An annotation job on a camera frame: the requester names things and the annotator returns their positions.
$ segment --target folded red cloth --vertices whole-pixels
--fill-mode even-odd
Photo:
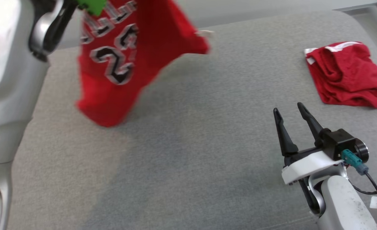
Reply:
[[[139,93],[172,60],[208,45],[172,0],[108,0],[84,15],[80,111],[101,126],[126,117]]]
[[[377,65],[366,45],[338,42],[305,49],[305,55],[324,103],[377,108]]]

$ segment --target green object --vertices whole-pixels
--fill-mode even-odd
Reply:
[[[363,161],[355,154],[353,154],[350,150],[343,150],[341,157],[346,163],[353,166],[356,171],[362,176],[369,170],[369,168],[363,163]]]
[[[106,6],[106,0],[76,0],[81,8],[87,10],[89,14],[99,16]]]

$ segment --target folded red garment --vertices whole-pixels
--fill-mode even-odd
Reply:
[[[126,117],[139,93],[172,60],[208,45],[172,0],[108,0],[84,15],[80,111],[101,126]]]
[[[338,42],[305,49],[305,55],[324,103],[377,108],[377,65],[366,45]]]

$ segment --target gray fabric surface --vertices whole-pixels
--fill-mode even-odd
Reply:
[[[300,149],[314,142],[297,102],[324,127],[362,139],[377,182],[377,110],[323,104],[303,55],[361,41],[377,63],[353,18],[315,12],[207,29],[216,32],[213,52],[165,68],[127,122],[110,129],[74,107],[77,48],[51,56],[13,166],[9,230],[315,229],[300,187],[281,178],[273,108]]]

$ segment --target teal connector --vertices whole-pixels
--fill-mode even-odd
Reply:
[[[369,170],[369,168],[363,163],[363,161],[355,154],[353,154],[350,150],[343,150],[341,157],[343,160],[345,160],[346,163],[353,166],[356,171],[362,176]]]

